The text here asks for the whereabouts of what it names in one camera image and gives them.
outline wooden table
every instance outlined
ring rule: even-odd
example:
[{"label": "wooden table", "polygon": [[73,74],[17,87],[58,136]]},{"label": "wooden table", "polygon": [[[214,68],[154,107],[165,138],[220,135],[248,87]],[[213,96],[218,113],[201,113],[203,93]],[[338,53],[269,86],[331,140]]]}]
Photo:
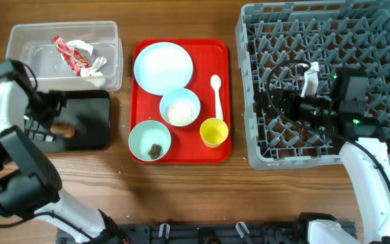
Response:
[{"label": "wooden table", "polygon": [[[0,4],[0,62],[5,57],[10,30],[16,24],[113,20],[123,42],[123,86],[111,94],[122,106],[112,105],[114,133],[110,148],[48,155],[68,192],[100,208],[118,223],[262,223],[294,220],[302,211],[315,211],[357,222],[360,240],[363,239],[360,212],[342,165],[255,171],[245,160],[242,77],[234,28],[246,1],[23,2]],[[135,163],[129,156],[127,125],[133,49],[143,39],[163,37],[214,37],[228,46],[233,151],[225,163],[149,166]],[[12,165],[7,167],[8,171],[13,169]],[[0,222],[14,220],[0,218]],[[0,243],[54,243],[55,234],[55,227],[32,221],[0,230]]]}]

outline dish rack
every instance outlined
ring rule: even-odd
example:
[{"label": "dish rack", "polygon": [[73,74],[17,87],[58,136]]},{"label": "dish rack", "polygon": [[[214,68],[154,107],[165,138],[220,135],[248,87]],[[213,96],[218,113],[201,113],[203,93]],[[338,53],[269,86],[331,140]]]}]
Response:
[{"label": "dish rack", "polygon": [[266,89],[301,89],[285,60],[319,62],[317,96],[327,98],[336,67],[366,71],[365,116],[377,118],[390,160],[390,0],[254,3],[242,7],[236,26],[244,88],[248,161],[255,169],[295,169],[340,163],[324,135],[269,118],[254,101]]}]

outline yellow object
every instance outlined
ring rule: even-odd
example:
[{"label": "yellow object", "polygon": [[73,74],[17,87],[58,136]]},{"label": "yellow object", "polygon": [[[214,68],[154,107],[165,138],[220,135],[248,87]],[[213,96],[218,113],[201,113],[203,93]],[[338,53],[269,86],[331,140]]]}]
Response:
[{"label": "yellow object", "polygon": [[207,119],[200,127],[200,135],[206,146],[216,148],[227,139],[228,126],[221,119]]}]

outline spoon head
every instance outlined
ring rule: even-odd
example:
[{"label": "spoon head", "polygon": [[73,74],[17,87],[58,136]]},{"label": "spoon head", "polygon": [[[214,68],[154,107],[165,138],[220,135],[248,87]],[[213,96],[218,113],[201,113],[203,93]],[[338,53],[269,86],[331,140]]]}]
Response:
[{"label": "spoon head", "polygon": [[212,75],[212,77],[210,78],[210,85],[215,90],[221,87],[222,81],[219,75]]}]

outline white spoon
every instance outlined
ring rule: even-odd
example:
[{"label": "white spoon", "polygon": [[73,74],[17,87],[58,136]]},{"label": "white spoon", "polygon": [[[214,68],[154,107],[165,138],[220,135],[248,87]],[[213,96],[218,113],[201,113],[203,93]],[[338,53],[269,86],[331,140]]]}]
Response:
[{"label": "white spoon", "polygon": [[215,91],[216,119],[220,119],[223,121],[221,98],[219,97],[219,88],[221,88],[222,85],[221,78],[218,75],[212,75],[210,79],[210,85]]}]

